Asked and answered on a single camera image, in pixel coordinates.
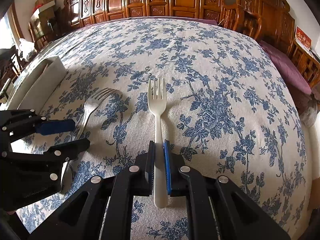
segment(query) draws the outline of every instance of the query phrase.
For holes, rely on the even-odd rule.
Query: pink cushion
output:
[[[308,82],[303,78],[299,70],[286,54],[282,53],[265,41],[260,41],[259,45],[269,55],[285,83],[293,85],[307,95],[311,94],[311,88],[309,87]]]

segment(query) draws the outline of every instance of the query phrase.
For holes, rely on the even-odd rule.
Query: fork head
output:
[[[94,111],[101,105],[103,100],[105,100],[108,96],[115,92],[116,90],[112,88],[103,88],[97,91],[86,100],[86,102],[84,103],[84,109],[87,111]]]
[[[151,79],[149,79],[148,84],[148,107],[150,112],[153,115],[159,115],[165,111],[166,105],[167,105],[167,91],[166,91],[166,85],[164,82],[164,78],[158,78],[156,86],[155,78],[153,79],[153,95],[152,95],[152,89],[151,89]]]

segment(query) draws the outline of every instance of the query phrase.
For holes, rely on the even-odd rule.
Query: silver fork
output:
[[[161,114],[165,111],[167,105],[167,92],[164,78],[162,79],[162,98],[160,95],[160,78],[158,78],[158,95],[156,94],[156,82],[153,79],[153,96],[151,94],[151,79],[148,84],[148,107],[155,116],[155,171],[154,171],[154,203],[157,208],[165,208],[168,205],[168,193],[166,184],[166,174],[164,166],[164,153],[161,132]]]
[[[80,136],[82,135],[83,131],[85,130],[90,115],[101,105],[101,103],[111,94],[116,92],[115,89],[112,88],[104,88],[99,90],[98,92],[94,93],[90,96],[86,102],[84,103],[84,116],[82,120],[82,125],[80,127],[79,132],[77,133],[74,140],[79,140]],[[66,173],[67,167],[69,166],[69,160],[66,158],[66,162],[62,165],[62,173],[61,173],[61,187],[64,175]]]

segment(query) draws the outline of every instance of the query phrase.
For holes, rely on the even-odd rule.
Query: blue gripper pad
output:
[[[52,120],[42,122],[41,124],[36,125],[36,133],[41,135],[49,135],[55,133],[62,133],[73,131],[76,127],[75,121],[72,119],[67,120]]]
[[[171,194],[171,172],[170,172],[170,163],[169,163],[169,149],[168,149],[168,144],[166,143],[167,140],[163,143],[163,148],[164,148],[164,166],[165,166],[165,177],[167,180],[167,192],[168,195]]]

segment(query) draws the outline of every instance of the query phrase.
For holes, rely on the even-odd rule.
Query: table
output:
[[[164,77],[163,138],[204,176],[225,174],[292,236],[305,219],[311,175],[298,113],[280,74],[251,38],[198,22],[135,18],[77,30],[55,41],[68,74],[45,104],[49,119],[78,125],[84,102],[98,89],[119,92],[90,118],[91,146],[71,164],[67,190],[18,211],[29,231],[93,175],[109,177],[131,165],[154,139],[148,79]],[[24,139],[40,154],[77,134]],[[158,210],[136,197],[132,239],[186,239],[184,198]]]

